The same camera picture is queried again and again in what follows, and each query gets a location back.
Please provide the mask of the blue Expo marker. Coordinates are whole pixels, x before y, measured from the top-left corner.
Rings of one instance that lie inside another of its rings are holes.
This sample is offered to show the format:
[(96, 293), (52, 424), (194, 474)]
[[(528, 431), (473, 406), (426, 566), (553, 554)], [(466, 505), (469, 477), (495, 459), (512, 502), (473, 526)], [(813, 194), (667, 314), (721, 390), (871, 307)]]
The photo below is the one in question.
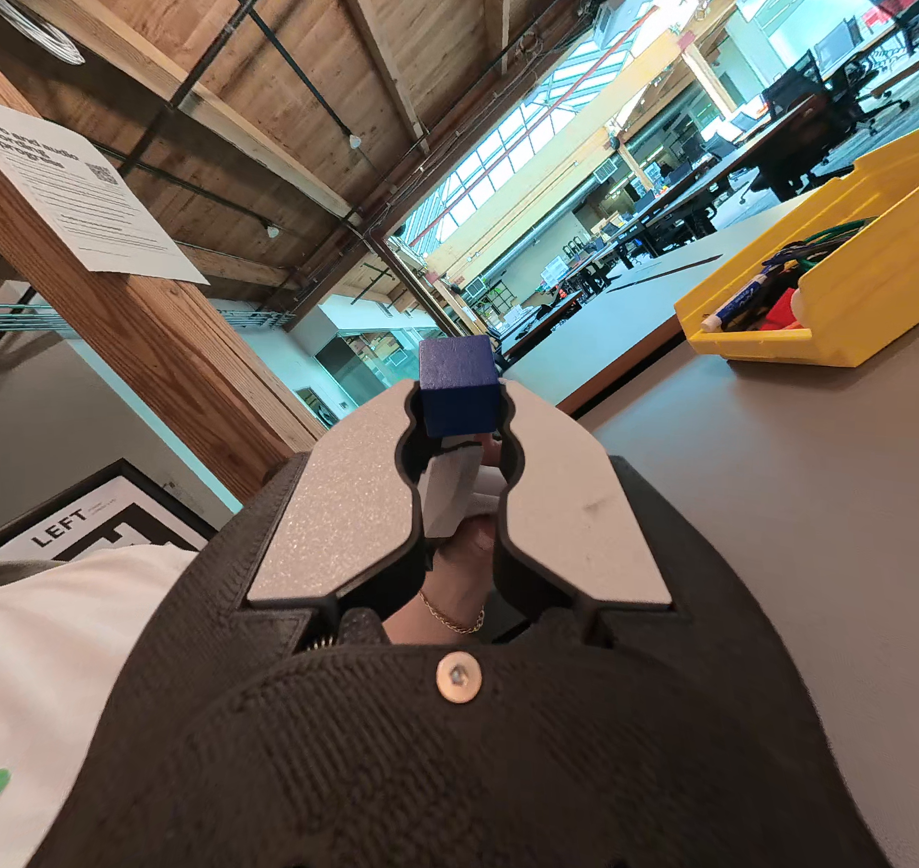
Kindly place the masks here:
[(770, 275), (769, 271), (764, 271), (753, 277), (732, 298), (708, 314), (700, 323), (700, 330), (705, 334), (715, 334), (724, 329), (727, 323), (749, 308), (754, 296), (762, 290)]

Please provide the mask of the framed poster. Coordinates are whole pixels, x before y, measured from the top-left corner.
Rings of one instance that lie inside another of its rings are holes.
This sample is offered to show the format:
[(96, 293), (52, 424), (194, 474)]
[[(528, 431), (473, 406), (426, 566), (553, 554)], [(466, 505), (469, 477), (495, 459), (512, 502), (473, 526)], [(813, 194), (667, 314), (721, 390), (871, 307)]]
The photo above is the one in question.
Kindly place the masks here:
[(68, 563), (132, 545), (199, 552), (216, 532), (121, 459), (3, 525), (1, 560)]

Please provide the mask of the black office chair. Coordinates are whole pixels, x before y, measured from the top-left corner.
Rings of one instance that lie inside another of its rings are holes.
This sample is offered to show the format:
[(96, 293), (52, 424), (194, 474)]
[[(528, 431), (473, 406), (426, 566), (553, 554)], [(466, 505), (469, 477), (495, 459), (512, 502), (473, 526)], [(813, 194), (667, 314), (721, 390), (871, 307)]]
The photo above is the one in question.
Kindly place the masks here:
[(821, 78), (812, 51), (805, 52), (764, 93), (770, 127), (757, 142), (752, 191), (766, 189), (778, 200), (798, 195), (804, 178), (856, 130), (847, 97)]
[(874, 56), (878, 48), (890, 39), (897, 36), (902, 45), (902, 58), (907, 60), (899, 70), (894, 70), (890, 77), (885, 78), (875, 89), (870, 91), (871, 97), (883, 100), (884, 104), (877, 106), (868, 113), (867, 127), (871, 136), (878, 134), (876, 122), (880, 113), (892, 106), (898, 106), (900, 111), (909, 108), (909, 102), (892, 98), (892, 90), (906, 79), (917, 74), (917, 46), (918, 46), (918, 0), (868, 0), (876, 12), (884, 14), (886, 25), (879, 35), (872, 38), (870, 43), (870, 56)]

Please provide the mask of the wooden post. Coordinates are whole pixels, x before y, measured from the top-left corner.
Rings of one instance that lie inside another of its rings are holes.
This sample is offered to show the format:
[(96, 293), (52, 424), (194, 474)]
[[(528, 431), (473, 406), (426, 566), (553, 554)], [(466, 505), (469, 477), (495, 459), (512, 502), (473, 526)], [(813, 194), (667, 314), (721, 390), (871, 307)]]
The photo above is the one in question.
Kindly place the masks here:
[(324, 429), (193, 284), (94, 273), (2, 176), (2, 256), (236, 499)]

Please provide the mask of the yellow bin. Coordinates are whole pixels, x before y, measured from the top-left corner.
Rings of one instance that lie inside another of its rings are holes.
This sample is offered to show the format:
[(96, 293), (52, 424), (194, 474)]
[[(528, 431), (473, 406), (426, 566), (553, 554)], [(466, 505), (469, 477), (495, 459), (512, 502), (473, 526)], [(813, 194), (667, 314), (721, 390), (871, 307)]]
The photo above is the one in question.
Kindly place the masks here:
[[(859, 367), (918, 322), (918, 133), (865, 153), (674, 304), (701, 355), (727, 360)], [(804, 273), (800, 328), (716, 332), (703, 328), (787, 244), (867, 220), (854, 237)]]

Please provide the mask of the red plastic piece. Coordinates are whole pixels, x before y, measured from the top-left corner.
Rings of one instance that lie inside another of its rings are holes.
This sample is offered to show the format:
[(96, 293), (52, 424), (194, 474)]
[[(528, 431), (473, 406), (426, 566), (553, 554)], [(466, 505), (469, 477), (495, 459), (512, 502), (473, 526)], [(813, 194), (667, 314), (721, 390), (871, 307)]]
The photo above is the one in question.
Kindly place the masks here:
[(800, 323), (792, 309), (792, 300), (798, 294), (797, 288), (787, 288), (775, 301), (775, 304), (765, 313), (758, 324), (760, 332), (776, 332), (786, 329), (801, 328)]

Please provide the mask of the ceiling projector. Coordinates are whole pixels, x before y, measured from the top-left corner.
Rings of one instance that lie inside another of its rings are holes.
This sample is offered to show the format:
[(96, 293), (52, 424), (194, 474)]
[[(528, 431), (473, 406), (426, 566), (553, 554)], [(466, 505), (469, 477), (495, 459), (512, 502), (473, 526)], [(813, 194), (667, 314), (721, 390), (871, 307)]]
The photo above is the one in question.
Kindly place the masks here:
[(600, 3), (593, 24), (592, 42), (606, 49), (624, 36), (650, 9), (652, 0), (604, 0)]

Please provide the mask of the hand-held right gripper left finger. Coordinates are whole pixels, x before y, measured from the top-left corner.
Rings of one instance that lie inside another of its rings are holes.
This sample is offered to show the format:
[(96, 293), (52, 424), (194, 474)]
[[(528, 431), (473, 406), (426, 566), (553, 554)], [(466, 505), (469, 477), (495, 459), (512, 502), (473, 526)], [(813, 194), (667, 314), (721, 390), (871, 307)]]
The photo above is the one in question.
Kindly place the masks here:
[(316, 444), (249, 587), (252, 606), (399, 609), (418, 592), (420, 499), (403, 463), (417, 391), (397, 383)]

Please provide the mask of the person's left hand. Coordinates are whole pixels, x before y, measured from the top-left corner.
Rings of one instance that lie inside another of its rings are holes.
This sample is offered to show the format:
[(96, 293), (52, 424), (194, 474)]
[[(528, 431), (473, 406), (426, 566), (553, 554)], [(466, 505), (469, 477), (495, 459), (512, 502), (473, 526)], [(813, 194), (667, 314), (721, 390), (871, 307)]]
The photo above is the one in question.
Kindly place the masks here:
[(475, 610), (486, 605), (493, 588), (495, 544), (493, 515), (466, 518), (435, 551), (421, 591), (443, 612), (471, 620)]

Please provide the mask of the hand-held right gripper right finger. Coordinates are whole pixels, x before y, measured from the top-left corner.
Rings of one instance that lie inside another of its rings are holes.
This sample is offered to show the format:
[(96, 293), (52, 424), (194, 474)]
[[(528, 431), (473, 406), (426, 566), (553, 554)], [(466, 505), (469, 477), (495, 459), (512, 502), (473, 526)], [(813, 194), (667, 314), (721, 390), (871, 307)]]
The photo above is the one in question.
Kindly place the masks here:
[(502, 385), (495, 587), (515, 609), (666, 609), (671, 592), (603, 446)]

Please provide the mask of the paper notice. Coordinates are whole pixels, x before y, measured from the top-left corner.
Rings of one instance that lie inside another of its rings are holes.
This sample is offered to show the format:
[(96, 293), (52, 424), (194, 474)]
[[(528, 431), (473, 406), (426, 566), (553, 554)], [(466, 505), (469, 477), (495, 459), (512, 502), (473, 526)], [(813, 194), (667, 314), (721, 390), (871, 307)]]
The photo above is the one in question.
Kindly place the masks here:
[(1, 107), (1, 170), (90, 272), (209, 282), (83, 136)]

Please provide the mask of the blue cube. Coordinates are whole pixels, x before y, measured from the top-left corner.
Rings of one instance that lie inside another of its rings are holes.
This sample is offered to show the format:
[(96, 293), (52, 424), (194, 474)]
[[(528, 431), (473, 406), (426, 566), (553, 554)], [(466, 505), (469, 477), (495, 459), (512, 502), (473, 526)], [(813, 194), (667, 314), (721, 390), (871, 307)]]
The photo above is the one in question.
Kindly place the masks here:
[(424, 340), (418, 348), (418, 362), (423, 417), (430, 437), (497, 430), (501, 390), (486, 335)]

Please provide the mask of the person's left forearm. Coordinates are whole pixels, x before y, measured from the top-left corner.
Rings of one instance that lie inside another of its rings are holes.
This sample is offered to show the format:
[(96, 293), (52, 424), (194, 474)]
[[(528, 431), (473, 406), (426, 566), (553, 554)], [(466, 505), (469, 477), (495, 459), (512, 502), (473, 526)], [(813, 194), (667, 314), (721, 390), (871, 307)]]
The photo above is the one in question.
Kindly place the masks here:
[(485, 605), (473, 618), (461, 621), (433, 605), (420, 591), (408, 604), (388, 617), (383, 628), (394, 645), (461, 646), (476, 643), (485, 623)]

